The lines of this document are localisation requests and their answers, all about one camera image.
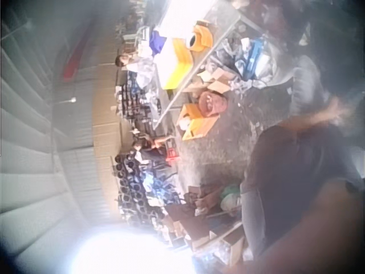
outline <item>light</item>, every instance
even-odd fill
[[[195,271],[191,253],[169,251],[150,235],[108,232],[95,235],[81,247],[71,273],[193,274]]]

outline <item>red bucket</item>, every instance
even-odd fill
[[[227,105],[226,98],[210,91],[204,91],[199,98],[199,109],[204,117],[224,112]]]

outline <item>man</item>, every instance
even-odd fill
[[[115,65],[121,67],[121,70],[137,73],[136,82],[140,88],[145,88],[155,73],[155,65],[151,56],[141,57],[136,53],[118,55],[115,58]]]
[[[344,273],[364,247],[364,183],[330,123],[344,108],[334,98],[313,110],[326,97],[315,64],[301,57],[294,116],[261,134],[241,184],[248,273]]]
[[[153,140],[148,134],[143,136],[143,139],[133,143],[133,148],[136,150],[135,158],[142,164],[147,161],[165,162],[167,153],[164,143],[174,138],[172,135]]]

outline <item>cardboard box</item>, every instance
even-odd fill
[[[185,104],[183,105],[180,116],[176,122],[177,126],[179,121],[186,115],[189,115],[191,118],[191,123],[189,128],[183,133],[183,141],[204,137],[219,118],[219,116],[203,117],[197,104]]]
[[[210,82],[214,79],[211,73],[206,70],[199,73],[198,76],[202,79],[203,82]]]
[[[215,230],[211,230],[209,232],[210,239],[214,239],[217,235],[222,235],[227,229],[226,226],[222,226]],[[225,260],[219,252],[215,252],[214,255],[230,267],[236,265],[242,259],[242,252],[244,250],[245,232],[243,226],[240,226],[232,233],[225,236],[221,242],[222,245],[229,247],[228,259]]]
[[[197,208],[206,208],[207,210],[212,209],[215,205],[220,202],[220,196],[224,187],[219,187],[212,193],[204,196],[201,199],[197,199],[195,205]]]
[[[233,80],[236,75],[219,67],[212,74],[212,77],[215,79],[215,81],[208,86],[208,89],[223,94],[230,90],[229,81]]]
[[[190,207],[189,204],[168,204],[165,206],[165,210],[168,213],[164,223],[166,226],[169,225],[169,229],[175,231],[177,237],[184,236],[180,221],[184,219],[190,219],[195,216],[195,209]]]
[[[190,219],[181,220],[179,223],[181,232],[185,235],[193,251],[209,241],[209,226],[204,217],[195,216]]]
[[[219,67],[215,70],[215,72],[213,72],[212,77],[215,80],[226,79],[228,81],[231,81],[234,77],[236,77],[236,75]]]

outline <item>concrete floor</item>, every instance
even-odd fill
[[[318,21],[318,13],[311,18],[316,41],[309,46],[305,54],[311,56],[320,67],[322,75],[326,76],[326,86],[330,92],[341,96],[355,85],[355,78],[362,73],[359,52],[354,47],[359,37],[349,39],[348,28],[357,29],[354,21],[352,27],[348,17],[343,19],[346,25],[336,21],[333,24],[326,20],[325,24]],[[334,60],[344,60],[334,68]],[[339,92],[336,87],[341,84]],[[229,91],[225,95],[229,107],[221,115],[217,123],[206,137],[182,142],[176,138],[181,159],[176,163],[179,171],[179,181],[186,192],[187,186],[199,186],[205,183],[241,183],[245,178],[251,151],[260,133],[285,119],[289,114],[290,95],[286,87],[275,86],[263,90],[249,90],[243,97]],[[171,111],[165,119],[165,128],[174,127],[178,111]]]
[[[181,156],[177,168],[185,191],[206,183],[241,183],[260,133],[289,112],[290,96],[284,87],[253,88],[243,97],[232,91],[225,95],[229,107],[207,136],[176,138]]]

